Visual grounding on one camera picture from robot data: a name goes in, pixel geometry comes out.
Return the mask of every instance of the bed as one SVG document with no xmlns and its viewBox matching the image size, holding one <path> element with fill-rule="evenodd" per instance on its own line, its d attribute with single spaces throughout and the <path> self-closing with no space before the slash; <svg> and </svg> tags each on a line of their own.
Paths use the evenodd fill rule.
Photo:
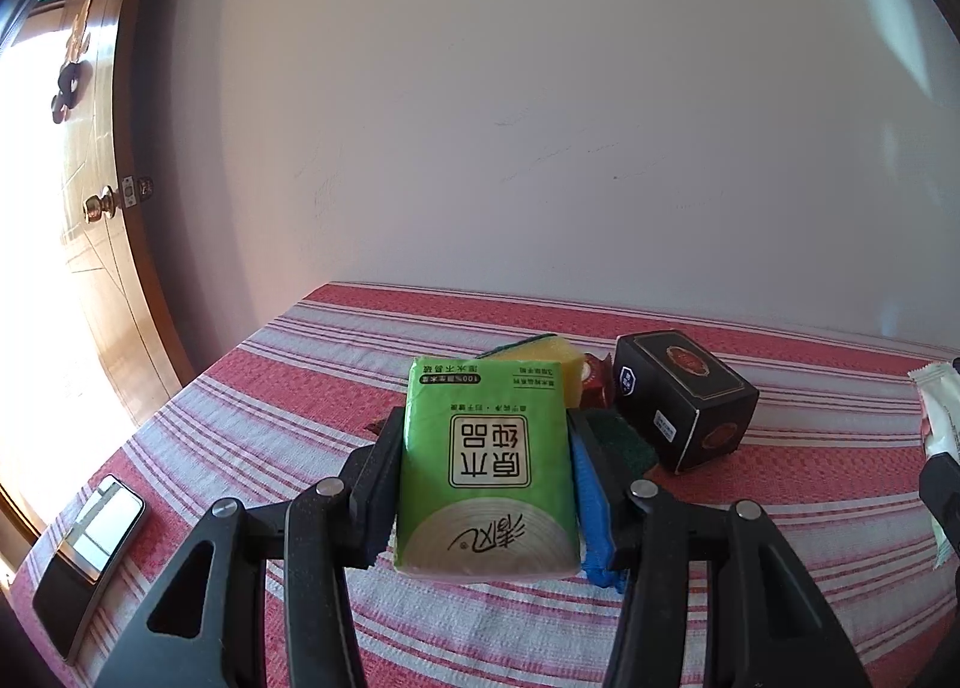
<svg viewBox="0 0 960 688">
<path fill-rule="evenodd" d="M 740 449 L 688 475 L 651 477 L 703 504 L 759 501 L 818 582 L 875 685 L 906 684 L 954 608 L 954 560 L 934 570 L 916 489 L 920 405 L 907 371 L 948 349 L 843 333 L 612 309 L 564 301 L 330 283 L 267 323 L 144 424 L 51 523 L 11 587 L 42 656 L 68 686 L 93 685 L 136 605 L 203 511 L 296 496 L 335 475 L 402 405 L 411 359 L 474 357 L 543 331 L 603 357 L 621 333 L 679 328 L 761 391 Z M 56 542 L 107 472 L 151 517 L 104 594 L 78 662 L 65 667 L 32 612 Z M 282 563 L 267 571 L 268 682 L 287 682 Z M 388 554 L 349 570 L 373 686 L 597 685 L 620 605 L 582 577 L 451 586 L 402 578 Z M 694 566 L 683 685 L 699 685 L 706 580 Z"/>
</svg>

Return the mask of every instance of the blue foam pad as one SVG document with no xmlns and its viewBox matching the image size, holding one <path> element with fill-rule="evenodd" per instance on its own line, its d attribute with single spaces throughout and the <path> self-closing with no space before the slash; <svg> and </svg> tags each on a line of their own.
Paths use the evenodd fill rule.
<svg viewBox="0 0 960 688">
<path fill-rule="evenodd" d="M 627 586 L 625 571 L 612 572 L 607 567 L 613 559 L 610 506 L 603 495 L 587 449 L 579 436 L 570 434 L 570 456 L 573 461 L 573 483 L 577 498 L 577 519 L 587 543 L 587 555 L 582 563 L 587 579 L 601 588 L 616 587 L 620 593 Z"/>
</svg>

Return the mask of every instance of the barcode label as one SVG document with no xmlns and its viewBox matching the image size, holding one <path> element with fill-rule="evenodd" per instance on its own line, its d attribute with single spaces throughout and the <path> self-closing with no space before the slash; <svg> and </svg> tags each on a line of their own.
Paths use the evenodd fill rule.
<svg viewBox="0 0 960 688">
<path fill-rule="evenodd" d="M 667 441 L 673 441 L 674 436 L 677 435 L 677 429 L 673 427 L 673 424 L 664 417 L 661 410 L 656 410 L 654 415 L 654 425 L 660 433 L 664 434 L 664 438 Z"/>
</svg>

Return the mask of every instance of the smartphone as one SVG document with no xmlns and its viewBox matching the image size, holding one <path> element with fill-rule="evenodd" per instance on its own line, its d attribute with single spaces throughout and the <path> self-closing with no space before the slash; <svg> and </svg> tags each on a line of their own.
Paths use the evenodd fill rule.
<svg viewBox="0 0 960 688">
<path fill-rule="evenodd" d="M 86 626 L 147 504 L 116 477 L 104 477 L 59 543 L 34 594 L 34 610 L 56 651 L 76 658 Z"/>
</svg>

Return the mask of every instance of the brass door knob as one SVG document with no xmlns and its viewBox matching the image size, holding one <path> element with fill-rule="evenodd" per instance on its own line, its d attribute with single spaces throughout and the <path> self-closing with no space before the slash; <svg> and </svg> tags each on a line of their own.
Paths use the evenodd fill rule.
<svg viewBox="0 0 960 688">
<path fill-rule="evenodd" d="M 99 222 L 104 215 L 107 219 L 112 219 L 117 212 L 116 199 L 113 197 L 113 190 L 109 186 L 104 186 L 100 190 L 100 195 L 90 195 L 83 204 L 83 219 L 86 224 Z"/>
</svg>

